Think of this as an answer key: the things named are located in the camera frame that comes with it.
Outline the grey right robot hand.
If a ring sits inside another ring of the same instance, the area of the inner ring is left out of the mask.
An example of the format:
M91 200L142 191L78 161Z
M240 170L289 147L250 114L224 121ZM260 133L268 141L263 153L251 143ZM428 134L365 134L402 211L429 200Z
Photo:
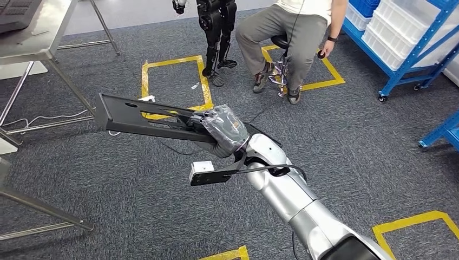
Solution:
M239 150L250 137L244 123L226 104L210 110L193 112L187 125L204 127L227 153Z

